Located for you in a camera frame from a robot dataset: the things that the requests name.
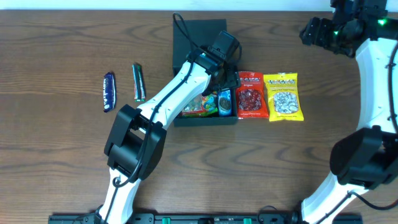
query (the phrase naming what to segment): red snack package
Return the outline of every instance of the red snack package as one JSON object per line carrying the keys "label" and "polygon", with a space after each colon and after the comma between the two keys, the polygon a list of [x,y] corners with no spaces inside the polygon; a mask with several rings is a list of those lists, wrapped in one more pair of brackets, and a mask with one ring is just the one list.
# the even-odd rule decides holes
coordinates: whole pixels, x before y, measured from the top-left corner
{"label": "red snack package", "polygon": [[241,87],[236,89],[236,103],[239,118],[268,118],[264,100],[263,74],[259,72],[239,72]]}

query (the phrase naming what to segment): yellow candy bag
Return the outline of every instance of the yellow candy bag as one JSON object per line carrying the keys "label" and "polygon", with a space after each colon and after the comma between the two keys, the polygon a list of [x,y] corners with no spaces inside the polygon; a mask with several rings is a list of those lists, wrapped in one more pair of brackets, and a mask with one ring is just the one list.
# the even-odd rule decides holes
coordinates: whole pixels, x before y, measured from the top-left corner
{"label": "yellow candy bag", "polygon": [[268,92],[269,121],[303,121],[297,73],[264,75]]}

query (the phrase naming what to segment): white background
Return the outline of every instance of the white background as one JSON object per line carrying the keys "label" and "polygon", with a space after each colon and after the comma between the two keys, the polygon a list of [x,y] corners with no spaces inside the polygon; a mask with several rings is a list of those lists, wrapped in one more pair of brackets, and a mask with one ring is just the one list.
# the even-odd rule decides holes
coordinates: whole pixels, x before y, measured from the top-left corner
{"label": "white background", "polygon": [[[330,0],[0,0],[0,9],[330,11]],[[398,0],[387,10],[398,11]]]}

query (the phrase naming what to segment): open box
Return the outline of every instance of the open box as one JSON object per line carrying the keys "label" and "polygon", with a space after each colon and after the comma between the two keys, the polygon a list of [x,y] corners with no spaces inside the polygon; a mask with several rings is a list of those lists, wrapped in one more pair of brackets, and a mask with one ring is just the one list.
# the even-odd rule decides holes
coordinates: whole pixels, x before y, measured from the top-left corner
{"label": "open box", "polygon": [[[193,20],[185,21],[191,39],[201,45],[212,45],[218,34],[226,31],[226,19],[212,20]],[[180,30],[173,25],[173,75],[180,71],[182,64],[186,61],[187,54],[190,51],[190,43],[187,38],[181,34]],[[236,108],[235,90],[231,90],[231,109],[232,115],[228,117],[209,117],[209,118],[175,118],[174,126],[209,126],[209,125],[231,125],[238,121]]]}

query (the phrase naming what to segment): wooden table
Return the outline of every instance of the wooden table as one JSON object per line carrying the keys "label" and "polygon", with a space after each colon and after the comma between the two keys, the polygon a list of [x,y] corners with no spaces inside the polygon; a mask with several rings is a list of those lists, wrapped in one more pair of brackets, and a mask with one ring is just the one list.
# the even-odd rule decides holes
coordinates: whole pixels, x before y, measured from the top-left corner
{"label": "wooden table", "polygon": [[[163,157],[137,193],[136,208],[159,213],[291,210],[329,172],[334,143],[356,129],[355,60],[301,44],[299,31],[321,12],[183,12],[227,18],[243,45],[240,70],[298,72],[304,122],[241,120],[235,126],[174,128]],[[143,65],[149,97],[172,79],[172,12],[0,11],[0,223],[46,223],[53,213],[85,213],[104,202],[103,154],[114,117],[133,97],[131,65]],[[116,110],[103,112],[103,75],[113,70]],[[378,205],[398,182],[365,195]],[[345,212],[366,223],[398,213],[359,200]]]}

